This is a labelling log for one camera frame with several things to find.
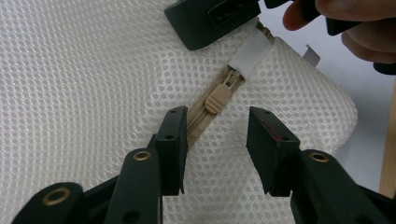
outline brass screw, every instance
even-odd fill
[[[311,160],[319,161],[319,162],[329,161],[329,158],[327,156],[317,152],[312,152],[311,154],[309,154],[309,158],[311,158]]]
[[[151,153],[147,151],[139,151],[138,153],[134,154],[134,159],[136,161],[146,161],[151,157]]]
[[[62,193],[62,196],[57,197],[55,199],[51,199],[51,196],[53,196],[56,193]],[[71,194],[70,189],[67,189],[65,187],[55,189],[55,190],[51,191],[50,193],[48,193],[46,196],[44,196],[43,204],[46,206],[53,206],[58,203],[62,203],[70,196],[70,194]]]

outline textured white cushion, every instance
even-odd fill
[[[44,187],[90,189],[144,147],[165,111],[191,106],[255,28],[188,51],[165,18],[175,0],[6,1],[0,6],[0,222]],[[264,196],[245,149],[248,107],[275,112],[302,148],[333,153],[356,109],[282,40],[188,155],[167,223],[292,223],[289,199]]]

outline wooden edge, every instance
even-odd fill
[[[379,192],[389,198],[393,198],[396,192],[396,81],[393,87]]]

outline tan plastic slider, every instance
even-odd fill
[[[207,112],[215,115],[221,112],[223,107],[230,101],[231,95],[233,94],[231,92],[231,87],[240,75],[239,72],[231,70],[227,78],[210,92],[209,96],[205,99],[205,108]]]

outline gray surface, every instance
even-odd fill
[[[378,191],[394,77],[378,74],[371,63],[356,58],[342,44],[340,35],[327,35],[324,17],[290,32],[282,25],[289,3],[275,9],[266,9],[263,2],[261,5],[263,25],[302,55],[309,44],[320,56],[318,70],[355,102],[358,125],[335,157],[358,184]]]

